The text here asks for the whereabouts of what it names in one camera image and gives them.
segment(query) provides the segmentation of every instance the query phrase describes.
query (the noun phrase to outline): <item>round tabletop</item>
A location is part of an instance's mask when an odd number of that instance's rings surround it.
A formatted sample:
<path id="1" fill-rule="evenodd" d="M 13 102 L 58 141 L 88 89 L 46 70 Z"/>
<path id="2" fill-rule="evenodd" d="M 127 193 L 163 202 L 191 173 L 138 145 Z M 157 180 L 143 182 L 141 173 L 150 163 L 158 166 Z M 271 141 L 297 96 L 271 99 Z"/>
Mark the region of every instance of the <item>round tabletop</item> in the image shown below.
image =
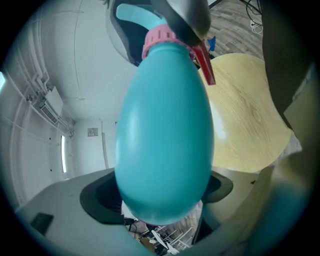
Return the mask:
<path id="1" fill-rule="evenodd" d="M 212 165 L 253 173 L 272 164 L 287 146 L 292 131 L 272 101 L 265 62 L 231 53 L 211 60 L 216 85 L 207 92 L 214 127 Z"/>

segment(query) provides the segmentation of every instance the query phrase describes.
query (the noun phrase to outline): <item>plastic bottle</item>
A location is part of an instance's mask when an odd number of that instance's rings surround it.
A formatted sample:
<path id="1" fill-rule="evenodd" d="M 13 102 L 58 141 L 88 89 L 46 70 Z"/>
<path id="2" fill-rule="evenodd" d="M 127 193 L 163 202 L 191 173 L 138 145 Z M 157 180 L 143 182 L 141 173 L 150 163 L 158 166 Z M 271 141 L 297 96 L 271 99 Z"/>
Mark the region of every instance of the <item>plastic bottle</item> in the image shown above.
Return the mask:
<path id="1" fill-rule="evenodd" d="M 120 194 L 135 217 L 152 225 L 175 223 L 193 209 L 208 184 L 213 156 L 212 114 L 192 51 L 175 40 L 147 43 L 167 29 L 160 24 L 147 34 L 145 59 L 116 131 Z"/>

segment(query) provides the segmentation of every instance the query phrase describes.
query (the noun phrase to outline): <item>wooden floor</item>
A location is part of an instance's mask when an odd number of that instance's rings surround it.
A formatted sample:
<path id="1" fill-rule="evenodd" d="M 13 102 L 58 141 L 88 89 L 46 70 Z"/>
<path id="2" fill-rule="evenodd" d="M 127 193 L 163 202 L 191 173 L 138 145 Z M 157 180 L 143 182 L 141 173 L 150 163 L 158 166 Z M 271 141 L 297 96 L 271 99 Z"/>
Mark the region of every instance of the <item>wooden floor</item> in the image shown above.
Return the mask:
<path id="1" fill-rule="evenodd" d="M 215 50 L 211 52 L 213 56 L 243 53 L 264 59 L 262 35 L 252 32 L 250 18 L 242 2 L 222 0 L 210 9 L 210 16 L 211 26 L 206 39 L 212 39 L 215 36 Z"/>

